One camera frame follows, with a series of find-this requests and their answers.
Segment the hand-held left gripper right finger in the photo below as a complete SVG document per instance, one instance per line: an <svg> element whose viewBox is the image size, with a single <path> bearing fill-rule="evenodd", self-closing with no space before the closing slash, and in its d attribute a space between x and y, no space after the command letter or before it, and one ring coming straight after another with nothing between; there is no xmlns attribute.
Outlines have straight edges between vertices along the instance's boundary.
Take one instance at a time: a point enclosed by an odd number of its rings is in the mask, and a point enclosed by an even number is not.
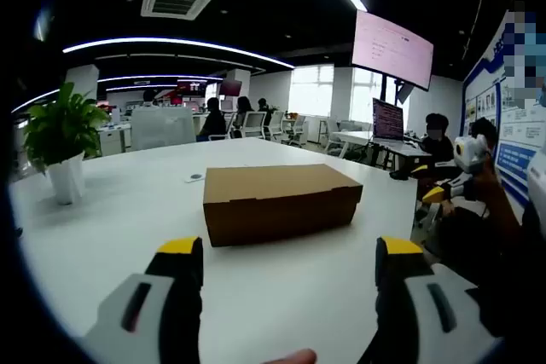
<svg viewBox="0 0 546 364"><path fill-rule="evenodd" d="M480 319L479 288L410 240L375 248L377 330L362 363L494 363L503 340Z"/></svg>

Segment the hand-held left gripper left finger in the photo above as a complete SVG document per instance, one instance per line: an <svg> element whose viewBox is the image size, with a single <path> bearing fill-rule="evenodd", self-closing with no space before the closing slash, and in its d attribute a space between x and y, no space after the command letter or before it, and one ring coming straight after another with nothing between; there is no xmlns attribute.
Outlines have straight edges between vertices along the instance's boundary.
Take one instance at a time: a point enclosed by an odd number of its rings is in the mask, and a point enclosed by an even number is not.
<svg viewBox="0 0 546 364"><path fill-rule="evenodd" d="M97 363L198 363L203 281L201 237L167 241L101 301L83 346Z"/></svg>

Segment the person's left hand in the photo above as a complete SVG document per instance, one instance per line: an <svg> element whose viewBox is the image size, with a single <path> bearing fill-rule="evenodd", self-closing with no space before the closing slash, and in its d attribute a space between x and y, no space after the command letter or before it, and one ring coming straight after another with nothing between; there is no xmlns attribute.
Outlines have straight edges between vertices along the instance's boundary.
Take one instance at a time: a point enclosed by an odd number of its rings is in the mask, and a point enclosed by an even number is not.
<svg viewBox="0 0 546 364"><path fill-rule="evenodd" d="M315 364L317 362L317 353L311 349L302 349L264 364Z"/></svg>

